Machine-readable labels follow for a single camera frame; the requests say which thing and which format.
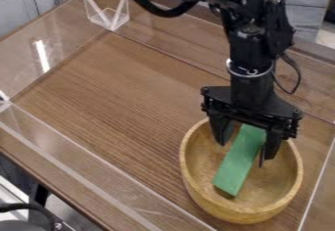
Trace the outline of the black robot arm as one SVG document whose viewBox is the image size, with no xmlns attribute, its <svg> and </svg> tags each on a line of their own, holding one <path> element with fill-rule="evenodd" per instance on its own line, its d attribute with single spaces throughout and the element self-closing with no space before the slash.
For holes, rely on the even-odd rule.
<svg viewBox="0 0 335 231">
<path fill-rule="evenodd" d="M 293 45 L 295 34 L 285 0 L 203 1 L 220 13 L 231 44 L 227 60 L 231 84 L 200 89 L 201 109 L 220 144 L 228 142 L 236 121 L 263 129 L 260 159 L 272 160 L 281 143 L 297 136 L 301 120 L 300 109 L 275 91 L 276 61 L 288 58 L 285 50 Z"/>
</svg>

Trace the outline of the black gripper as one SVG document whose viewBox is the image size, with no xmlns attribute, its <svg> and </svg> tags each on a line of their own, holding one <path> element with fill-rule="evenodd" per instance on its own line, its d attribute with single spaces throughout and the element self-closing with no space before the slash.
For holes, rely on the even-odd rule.
<svg viewBox="0 0 335 231">
<path fill-rule="evenodd" d="M 207 113 L 213 137 L 221 146 L 233 135 L 233 121 L 268 130 L 259 155 L 259 166 L 263 166 L 265 161 L 275 159 L 283 139 L 297 137 L 301 110 L 285 102 L 275 92 L 260 105 L 248 99 L 245 106 L 232 102 L 232 91 L 228 86 L 204 86 L 200 94 L 204 99 L 201 110 Z"/>
</svg>

